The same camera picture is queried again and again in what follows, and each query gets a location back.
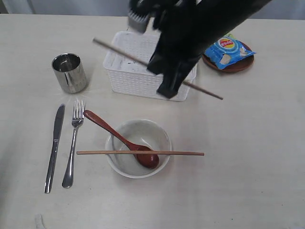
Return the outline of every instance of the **metal cup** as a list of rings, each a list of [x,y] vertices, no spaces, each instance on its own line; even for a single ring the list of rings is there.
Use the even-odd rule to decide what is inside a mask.
[[[64,92],[77,93],[88,84],[78,55],[73,53],[59,55],[52,61],[52,68]]]

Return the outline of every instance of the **chopstick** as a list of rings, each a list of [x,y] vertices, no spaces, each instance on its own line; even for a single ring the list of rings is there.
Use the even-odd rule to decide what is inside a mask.
[[[189,156],[204,156],[204,153],[196,152],[181,152],[181,151],[77,151],[78,155],[89,155],[89,154],[158,154],[158,155],[189,155]]]
[[[123,50],[120,50],[120,49],[118,49],[118,48],[116,48],[116,47],[114,47],[114,46],[112,46],[112,45],[110,45],[110,44],[107,44],[107,43],[101,41],[101,40],[98,40],[98,39],[94,38],[94,39],[93,39],[93,43],[96,43],[96,44],[101,45],[101,46],[103,46],[103,47],[105,47],[105,48],[107,48],[107,49],[110,49],[110,50],[116,52],[116,53],[119,54],[119,55],[125,56],[125,57],[127,57],[128,59],[130,59],[130,60],[133,60],[133,61],[136,61],[136,62],[142,64],[142,65],[145,66],[145,67],[148,66],[148,63],[146,63],[146,62],[144,62],[144,61],[138,59],[137,57],[131,56],[131,55],[129,55],[128,53],[124,52]],[[197,85],[195,85],[195,84],[192,84],[192,83],[190,83],[190,82],[183,81],[183,84],[186,85],[186,86],[189,86],[189,87],[191,87],[191,88],[193,88],[193,89],[195,89],[195,90],[197,90],[197,91],[200,91],[200,92],[203,92],[203,93],[205,93],[205,94],[208,94],[208,95],[210,95],[210,96],[212,96],[212,97],[215,97],[215,98],[217,98],[217,99],[220,99],[220,100],[223,100],[223,99],[224,99],[223,97],[221,97],[221,96],[219,96],[219,95],[216,95],[216,94],[214,94],[214,93],[212,93],[212,92],[210,92],[210,91],[207,91],[207,90],[205,90],[205,89],[203,89],[203,88],[201,88],[201,87],[199,87],[199,86],[197,86]]]

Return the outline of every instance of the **wooden plate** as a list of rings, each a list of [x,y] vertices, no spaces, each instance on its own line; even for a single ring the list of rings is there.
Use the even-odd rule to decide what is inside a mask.
[[[247,50],[252,51],[248,45],[246,45],[245,43],[242,43],[242,44]],[[248,56],[248,57],[242,59],[241,61],[238,61],[234,64],[231,64],[231,65],[225,67],[224,69],[217,68],[217,66],[213,62],[211,62],[210,58],[207,57],[206,55],[202,55],[202,59],[206,65],[208,65],[209,67],[211,67],[217,71],[220,71],[223,73],[236,73],[236,72],[240,72],[240,71],[245,70],[248,67],[250,67],[253,64],[254,55]]]

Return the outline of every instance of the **fork handle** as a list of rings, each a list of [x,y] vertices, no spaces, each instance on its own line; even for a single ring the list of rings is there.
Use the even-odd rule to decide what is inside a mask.
[[[68,160],[65,176],[63,177],[63,181],[61,184],[65,188],[69,188],[73,185],[73,167],[74,167],[74,155],[75,155],[77,131],[78,128],[77,127],[74,128],[69,160]]]

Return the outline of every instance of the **white basket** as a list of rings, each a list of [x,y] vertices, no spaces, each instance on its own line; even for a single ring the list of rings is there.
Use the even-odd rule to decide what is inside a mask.
[[[158,39],[158,36],[121,31],[115,34],[112,44],[130,55],[148,62]],[[103,66],[107,70],[114,92],[154,99],[166,99],[156,92],[162,83],[163,76],[161,74],[154,75],[147,71],[144,66],[112,51],[108,51]],[[196,66],[189,73],[186,80],[192,82],[195,77]],[[178,94],[171,100],[184,101],[189,89],[188,86],[182,84]]]

